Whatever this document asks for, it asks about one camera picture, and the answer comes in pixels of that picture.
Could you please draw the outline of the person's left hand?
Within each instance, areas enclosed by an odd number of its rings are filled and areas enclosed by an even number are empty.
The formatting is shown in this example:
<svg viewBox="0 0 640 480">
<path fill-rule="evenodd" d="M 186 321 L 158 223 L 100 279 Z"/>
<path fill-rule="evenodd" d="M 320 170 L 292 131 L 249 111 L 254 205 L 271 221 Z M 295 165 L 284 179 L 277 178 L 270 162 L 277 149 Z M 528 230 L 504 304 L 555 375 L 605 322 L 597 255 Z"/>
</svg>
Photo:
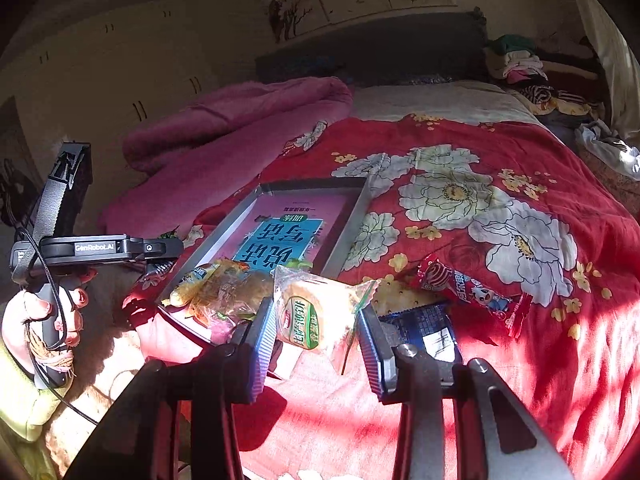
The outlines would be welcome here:
<svg viewBox="0 0 640 480">
<path fill-rule="evenodd" d="M 83 288 L 75 288 L 69 294 L 61 290 L 61 304 L 66 319 L 64 349 L 43 349 L 41 322 L 52 313 L 52 306 L 32 292 L 21 290 L 6 305 L 2 316 L 1 337 L 10 356 L 29 375 L 35 374 L 34 362 L 67 372 L 73 365 L 73 348 L 80 341 L 84 320 L 80 310 L 89 302 Z"/>
</svg>

